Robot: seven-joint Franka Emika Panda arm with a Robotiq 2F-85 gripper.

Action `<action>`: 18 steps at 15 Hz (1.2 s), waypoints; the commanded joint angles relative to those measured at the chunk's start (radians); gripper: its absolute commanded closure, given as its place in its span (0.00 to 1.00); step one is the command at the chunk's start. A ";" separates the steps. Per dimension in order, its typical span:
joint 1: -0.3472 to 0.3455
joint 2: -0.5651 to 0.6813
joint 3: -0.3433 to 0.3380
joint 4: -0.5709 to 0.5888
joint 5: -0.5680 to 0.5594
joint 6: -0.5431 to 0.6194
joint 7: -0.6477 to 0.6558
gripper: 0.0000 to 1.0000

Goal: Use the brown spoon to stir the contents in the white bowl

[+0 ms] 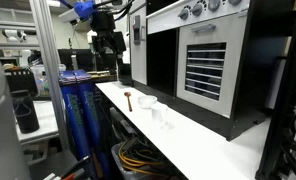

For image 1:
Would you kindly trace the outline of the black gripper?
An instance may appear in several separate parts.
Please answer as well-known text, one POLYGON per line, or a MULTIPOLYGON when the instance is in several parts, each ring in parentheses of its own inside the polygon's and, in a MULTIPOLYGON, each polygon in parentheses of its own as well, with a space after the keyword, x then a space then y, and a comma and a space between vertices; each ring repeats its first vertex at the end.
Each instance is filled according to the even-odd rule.
POLYGON ((97 52, 103 53, 106 48, 110 48, 114 53, 119 54, 126 50, 123 34, 115 30, 115 20, 109 11, 92 13, 90 27, 97 34, 92 40, 97 52))

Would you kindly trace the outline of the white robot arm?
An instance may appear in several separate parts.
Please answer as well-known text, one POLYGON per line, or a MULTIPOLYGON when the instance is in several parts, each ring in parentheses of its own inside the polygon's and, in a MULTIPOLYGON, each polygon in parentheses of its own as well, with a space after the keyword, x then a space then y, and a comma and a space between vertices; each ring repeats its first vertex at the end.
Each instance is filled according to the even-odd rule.
POLYGON ((82 173, 90 160, 77 161, 69 150, 51 156, 29 168, 18 138, 12 99, 4 70, 0 63, 0 180, 44 180, 54 175, 56 180, 85 179, 82 173))

